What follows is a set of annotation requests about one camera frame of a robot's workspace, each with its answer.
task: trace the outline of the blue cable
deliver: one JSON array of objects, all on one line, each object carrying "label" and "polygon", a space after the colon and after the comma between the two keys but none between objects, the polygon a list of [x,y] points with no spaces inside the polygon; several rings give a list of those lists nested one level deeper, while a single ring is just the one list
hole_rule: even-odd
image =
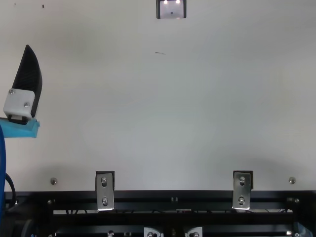
[{"label": "blue cable", "polygon": [[4,196],[4,184],[5,184],[5,142],[4,135],[0,125],[0,223],[2,217],[3,196]]}]

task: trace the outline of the black cable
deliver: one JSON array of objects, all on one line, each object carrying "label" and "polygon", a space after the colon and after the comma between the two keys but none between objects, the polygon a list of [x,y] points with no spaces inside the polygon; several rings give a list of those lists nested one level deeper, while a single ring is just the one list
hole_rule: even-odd
[{"label": "black cable", "polygon": [[7,173],[5,174],[5,180],[8,182],[8,184],[10,185],[11,190],[12,190],[12,199],[11,199],[10,204],[9,204],[9,208],[11,208],[15,205],[15,201],[16,201],[15,187],[14,187],[14,184],[13,184],[11,177]]}]

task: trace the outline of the metal bracket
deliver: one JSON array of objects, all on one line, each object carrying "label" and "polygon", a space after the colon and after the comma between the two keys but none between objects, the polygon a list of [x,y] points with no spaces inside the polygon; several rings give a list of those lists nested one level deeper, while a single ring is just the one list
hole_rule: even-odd
[{"label": "metal bracket", "polygon": [[250,209],[251,173],[234,172],[233,209]]},{"label": "metal bracket", "polygon": [[144,237],[163,237],[163,233],[150,227],[144,227]]},{"label": "metal bracket", "polygon": [[190,230],[188,230],[187,233],[185,233],[186,237],[203,237],[203,228],[202,227],[195,227]]},{"label": "metal bracket", "polygon": [[97,192],[97,207],[99,211],[114,209],[113,175],[97,173],[95,176],[95,191]]}]

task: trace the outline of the metal clip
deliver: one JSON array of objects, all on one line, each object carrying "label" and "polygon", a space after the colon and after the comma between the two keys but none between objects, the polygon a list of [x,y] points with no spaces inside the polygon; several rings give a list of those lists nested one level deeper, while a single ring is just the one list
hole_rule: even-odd
[{"label": "metal clip", "polygon": [[96,174],[95,189],[97,192],[97,207],[99,211],[114,209],[113,175],[110,173]]},{"label": "metal clip", "polygon": [[233,209],[250,209],[251,174],[234,173]]}]

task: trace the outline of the blue tape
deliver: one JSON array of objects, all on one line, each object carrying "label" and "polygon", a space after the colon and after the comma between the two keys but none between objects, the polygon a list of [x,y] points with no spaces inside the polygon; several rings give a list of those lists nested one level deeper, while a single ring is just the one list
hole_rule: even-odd
[{"label": "blue tape", "polygon": [[26,125],[9,122],[0,119],[0,126],[2,127],[3,135],[7,137],[33,137],[36,138],[40,123],[34,118]]}]

